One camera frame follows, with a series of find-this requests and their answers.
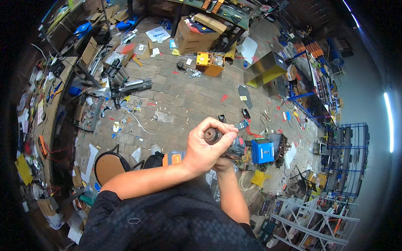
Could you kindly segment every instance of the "brown seat cushion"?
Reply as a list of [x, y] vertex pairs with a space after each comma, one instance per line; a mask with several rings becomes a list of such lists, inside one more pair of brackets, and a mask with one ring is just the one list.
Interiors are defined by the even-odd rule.
[[103, 186], [116, 175], [124, 173], [125, 170], [118, 156], [106, 154], [98, 159], [95, 172], [99, 185]]

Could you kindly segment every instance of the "chair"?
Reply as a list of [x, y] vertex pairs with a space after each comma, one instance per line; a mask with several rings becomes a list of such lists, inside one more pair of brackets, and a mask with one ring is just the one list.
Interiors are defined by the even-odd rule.
[[130, 167], [127, 160], [125, 160], [119, 154], [119, 144], [117, 144], [112, 150], [104, 152], [95, 161], [94, 172], [95, 177], [99, 185], [103, 186], [118, 174], [132, 171], [137, 166], [141, 165], [140, 169], [144, 167], [144, 160], [141, 160], [138, 164]]

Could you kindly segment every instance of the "fluorescent light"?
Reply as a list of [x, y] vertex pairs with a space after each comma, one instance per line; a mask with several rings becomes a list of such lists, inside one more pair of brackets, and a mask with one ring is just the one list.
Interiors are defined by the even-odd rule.
[[355, 18], [355, 16], [354, 16], [353, 14], [352, 14], [352, 17], [353, 17], [353, 19], [355, 20], [357, 27], [360, 28], [360, 25], [359, 25], [359, 23], [357, 22], [357, 20], [356, 20], [356, 18]]
[[387, 106], [388, 122], [390, 124], [390, 152], [394, 151], [394, 120], [392, 119], [390, 100], [386, 92], [384, 92], [385, 105]]
[[349, 8], [349, 5], [345, 2], [345, 0], [342, 0], [342, 1], [345, 3], [345, 5], [348, 8], [349, 12], [352, 12], [351, 9]]

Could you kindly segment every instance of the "blue box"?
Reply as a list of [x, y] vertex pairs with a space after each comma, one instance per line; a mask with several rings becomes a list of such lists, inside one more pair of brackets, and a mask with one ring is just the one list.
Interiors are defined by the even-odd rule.
[[81, 39], [83, 36], [85, 36], [90, 30], [92, 30], [92, 25], [90, 22], [78, 26], [76, 31], [74, 32], [74, 35], [77, 36], [78, 39]]
[[251, 157], [254, 164], [274, 161], [274, 143], [269, 139], [251, 141]]

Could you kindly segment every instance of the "hand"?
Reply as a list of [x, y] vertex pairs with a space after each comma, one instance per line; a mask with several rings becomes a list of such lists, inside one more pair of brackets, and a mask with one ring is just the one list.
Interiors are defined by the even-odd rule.
[[213, 168], [216, 171], [217, 175], [225, 174], [233, 170], [233, 162], [229, 157], [220, 157]]
[[[204, 132], [210, 127], [217, 128], [223, 134], [214, 145], [209, 145], [204, 140]], [[206, 118], [189, 134], [186, 156], [182, 161], [183, 167], [195, 177], [211, 170], [219, 157], [233, 143], [238, 132], [239, 130], [232, 124], [224, 124], [211, 117]]]

